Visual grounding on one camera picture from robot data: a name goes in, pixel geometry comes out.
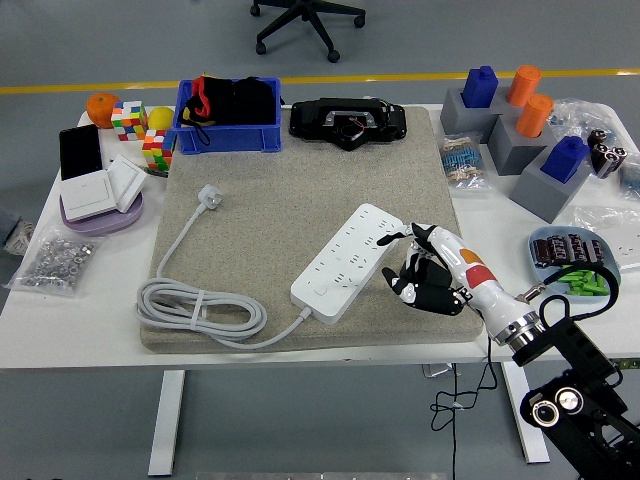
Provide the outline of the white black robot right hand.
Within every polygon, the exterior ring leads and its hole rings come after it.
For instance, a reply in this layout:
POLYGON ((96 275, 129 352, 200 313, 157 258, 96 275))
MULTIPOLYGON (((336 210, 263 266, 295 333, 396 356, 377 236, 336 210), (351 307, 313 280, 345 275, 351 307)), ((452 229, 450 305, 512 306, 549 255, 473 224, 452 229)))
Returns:
POLYGON ((380 238, 377 244, 386 246, 405 237, 412 243, 401 271, 385 267, 382 274, 406 305, 449 316, 469 306, 499 344, 512 341, 536 323, 531 307, 507 293, 479 256, 454 233, 436 225, 411 223, 380 238))

